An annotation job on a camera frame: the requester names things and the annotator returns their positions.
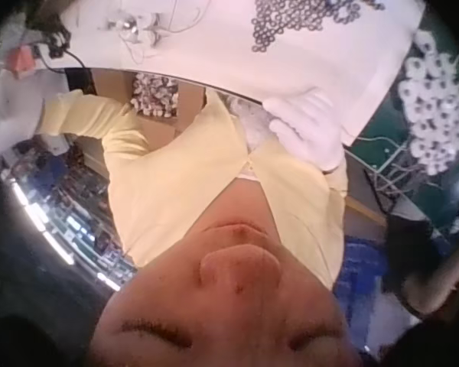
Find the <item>yellow shirt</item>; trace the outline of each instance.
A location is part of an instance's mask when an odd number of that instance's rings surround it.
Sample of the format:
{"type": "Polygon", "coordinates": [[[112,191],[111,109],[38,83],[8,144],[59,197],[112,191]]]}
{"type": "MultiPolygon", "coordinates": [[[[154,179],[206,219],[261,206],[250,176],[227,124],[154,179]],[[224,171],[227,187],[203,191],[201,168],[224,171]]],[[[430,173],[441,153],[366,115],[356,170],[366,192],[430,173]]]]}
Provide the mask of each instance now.
{"type": "Polygon", "coordinates": [[[44,108],[40,134],[102,139],[109,201],[122,246],[142,267],[182,239],[211,202],[247,166],[265,192],[285,246],[328,288],[343,257],[347,176],[292,157],[272,137],[248,152],[242,127],[214,91],[194,123],[150,152],[130,106],[111,99],[58,96],[44,108]]]}

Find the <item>red object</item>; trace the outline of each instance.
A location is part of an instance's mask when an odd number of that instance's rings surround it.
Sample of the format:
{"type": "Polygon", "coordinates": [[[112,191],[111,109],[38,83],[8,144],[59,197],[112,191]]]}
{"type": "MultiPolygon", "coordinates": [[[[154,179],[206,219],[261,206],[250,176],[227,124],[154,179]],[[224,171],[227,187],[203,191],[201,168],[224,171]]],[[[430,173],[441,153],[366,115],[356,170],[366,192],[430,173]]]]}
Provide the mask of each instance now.
{"type": "Polygon", "coordinates": [[[36,62],[32,55],[32,49],[29,46],[21,46],[10,51],[7,59],[7,69],[20,76],[20,74],[33,70],[36,62]]]}

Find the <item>cardboard box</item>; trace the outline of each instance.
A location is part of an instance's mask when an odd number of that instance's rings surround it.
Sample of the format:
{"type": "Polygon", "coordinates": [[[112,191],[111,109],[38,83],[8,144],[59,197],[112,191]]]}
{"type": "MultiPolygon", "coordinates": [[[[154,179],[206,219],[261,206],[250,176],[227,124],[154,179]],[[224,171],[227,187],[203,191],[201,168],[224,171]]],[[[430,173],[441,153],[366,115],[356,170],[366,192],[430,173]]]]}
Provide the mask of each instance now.
{"type": "MultiPolygon", "coordinates": [[[[92,69],[98,96],[130,103],[136,73],[122,70],[92,69]]],[[[177,118],[163,119],[139,115],[142,131],[153,151],[172,142],[192,124],[204,106],[205,88],[179,82],[177,118]]],[[[85,155],[85,163],[104,177],[108,177],[100,141],[91,138],[77,140],[85,155]]]]}

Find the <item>hand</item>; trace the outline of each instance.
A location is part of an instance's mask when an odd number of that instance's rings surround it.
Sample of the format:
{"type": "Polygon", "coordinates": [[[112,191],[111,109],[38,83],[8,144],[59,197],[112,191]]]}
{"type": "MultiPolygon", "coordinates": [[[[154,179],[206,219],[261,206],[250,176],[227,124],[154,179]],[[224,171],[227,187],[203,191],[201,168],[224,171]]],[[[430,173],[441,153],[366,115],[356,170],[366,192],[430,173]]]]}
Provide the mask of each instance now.
{"type": "Polygon", "coordinates": [[[20,141],[32,138],[43,109],[45,92],[53,94],[65,76],[37,72],[17,80],[9,71],[0,74],[0,154],[20,141]]]}
{"type": "Polygon", "coordinates": [[[323,91],[315,88],[299,96],[267,99],[263,108],[276,117],[270,129],[290,154],[325,172],[340,165],[345,156],[340,124],[323,91]]]}

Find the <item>white glove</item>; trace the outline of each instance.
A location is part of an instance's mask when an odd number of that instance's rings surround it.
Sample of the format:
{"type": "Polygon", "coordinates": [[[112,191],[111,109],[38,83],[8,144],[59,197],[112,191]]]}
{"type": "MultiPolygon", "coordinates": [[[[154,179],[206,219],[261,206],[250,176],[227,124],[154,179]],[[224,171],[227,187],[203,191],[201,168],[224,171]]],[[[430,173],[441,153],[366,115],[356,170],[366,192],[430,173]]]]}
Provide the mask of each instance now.
{"type": "Polygon", "coordinates": [[[340,124],[323,91],[311,89],[299,96],[270,98],[263,108],[276,117],[270,129],[290,154],[325,172],[340,165],[345,156],[340,124]]]}
{"type": "Polygon", "coordinates": [[[64,75],[44,70],[22,80],[0,74],[0,154],[34,136],[44,99],[67,91],[64,75]]]}

